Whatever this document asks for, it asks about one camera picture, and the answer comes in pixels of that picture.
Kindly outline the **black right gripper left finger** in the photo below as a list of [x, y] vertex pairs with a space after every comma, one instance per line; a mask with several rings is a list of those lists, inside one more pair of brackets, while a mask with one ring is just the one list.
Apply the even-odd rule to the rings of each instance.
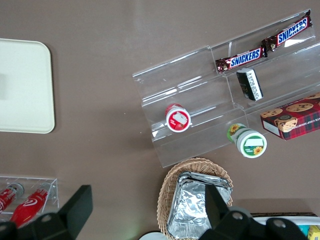
[[93, 212], [91, 185], [81, 185], [79, 189], [58, 211], [62, 225], [71, 240], [75, 240]]

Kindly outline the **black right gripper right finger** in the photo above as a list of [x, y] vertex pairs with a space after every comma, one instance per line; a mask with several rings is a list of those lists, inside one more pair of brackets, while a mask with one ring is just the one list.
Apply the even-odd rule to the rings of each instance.
[[205, 187], [205, 211], [212, 229], [215, 229], [229, 212], [229, 208], [215, 185]]

